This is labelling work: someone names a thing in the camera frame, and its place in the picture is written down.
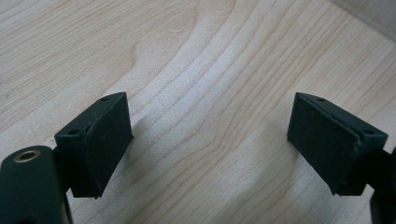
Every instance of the wood grain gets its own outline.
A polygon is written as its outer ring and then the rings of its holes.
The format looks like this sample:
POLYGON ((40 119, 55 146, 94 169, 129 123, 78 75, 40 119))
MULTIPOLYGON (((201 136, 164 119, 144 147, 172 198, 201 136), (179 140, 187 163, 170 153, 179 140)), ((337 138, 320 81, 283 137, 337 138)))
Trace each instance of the wood grain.
POLYGON ((396 146, 396 44, 326 0, 0 3, 0 159, 127 91, 135 140, 76 223, 370 223, 287 142, 297 91, 396 146))

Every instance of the wooden board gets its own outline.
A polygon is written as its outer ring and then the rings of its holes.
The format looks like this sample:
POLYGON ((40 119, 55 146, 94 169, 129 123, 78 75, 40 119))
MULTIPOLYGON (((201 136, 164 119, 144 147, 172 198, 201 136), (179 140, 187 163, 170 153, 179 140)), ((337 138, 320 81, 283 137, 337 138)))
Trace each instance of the wooden board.
POLYGON ((135 140, 76 223, 370 223, 286 132, 294 93, 396 146, 396 44, 331 1, 1 1, 0 159, 128 93, 135 140))

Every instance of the mounting hole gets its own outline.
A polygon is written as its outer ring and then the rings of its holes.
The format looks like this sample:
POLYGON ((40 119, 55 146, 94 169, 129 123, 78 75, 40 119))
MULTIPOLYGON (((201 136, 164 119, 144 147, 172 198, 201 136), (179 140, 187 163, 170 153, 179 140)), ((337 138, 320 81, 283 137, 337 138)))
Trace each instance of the mounting hole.
POLYGON ((73 129, 73 130, 71 130, 71 131, 69 132, 69 134, 76 134, 76 133, 78 133, 78 132, 79 132, 78 129, 73 129))
POLYGON ((364 133, 367 133, 367 134, 374 134, 374 132, 371 131, 371 130, 363 130, 363 132, 364 132, 364 133))
POLYGON ((27 161, 32 161, 35 158, 40 156, 40 151, 39 150, 29 150, 29 151, 24 151, 20 154, 18 154, 15 158, 14 161, 17 163, 22 163, 22 162, 27 162, 27 161))

